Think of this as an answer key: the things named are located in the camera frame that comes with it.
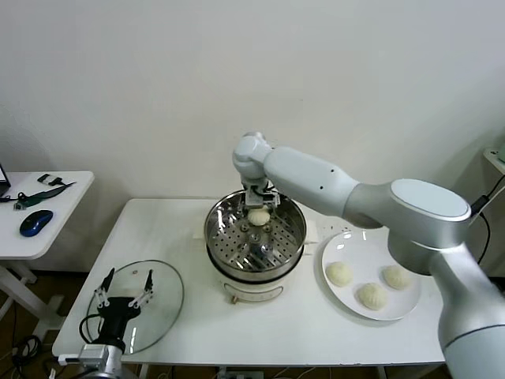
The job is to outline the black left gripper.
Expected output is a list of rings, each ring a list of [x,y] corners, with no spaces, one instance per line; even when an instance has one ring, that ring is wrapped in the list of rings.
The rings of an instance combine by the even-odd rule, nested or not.
[[[94,290],[99,316],[103,319],[99,336],[94,340],[94,343],[125,348],[123,339],[127,324],[140,315],[140,308],[149,303],[153,297],[153,270],[148,271],[144,289],[135,298],[112,297],[108,299],[107,293],[114,278],[114,272],[115,269],[112,268],[102,283]]]

